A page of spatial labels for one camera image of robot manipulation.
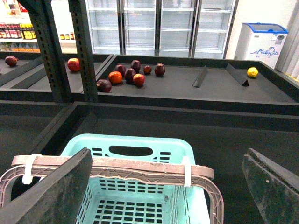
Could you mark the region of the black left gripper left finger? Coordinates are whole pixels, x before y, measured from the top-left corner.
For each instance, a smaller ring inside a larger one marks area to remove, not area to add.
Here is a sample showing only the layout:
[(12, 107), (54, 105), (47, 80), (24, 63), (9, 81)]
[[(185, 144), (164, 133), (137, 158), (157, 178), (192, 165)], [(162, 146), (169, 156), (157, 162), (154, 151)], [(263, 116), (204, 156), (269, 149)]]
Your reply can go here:
[(73, 224), (92, 168), (83, 148), (50, 175), (0, 209), (2, 224)]

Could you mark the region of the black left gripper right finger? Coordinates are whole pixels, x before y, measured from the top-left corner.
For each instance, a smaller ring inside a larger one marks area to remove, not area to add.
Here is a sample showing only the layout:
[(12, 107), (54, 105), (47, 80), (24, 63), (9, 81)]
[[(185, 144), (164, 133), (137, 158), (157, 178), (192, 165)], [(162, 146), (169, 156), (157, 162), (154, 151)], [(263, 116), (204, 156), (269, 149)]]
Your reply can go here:
[(249, 148), (242, 170), (249, 191), (266, 224), (299, 222), (299, 177)]

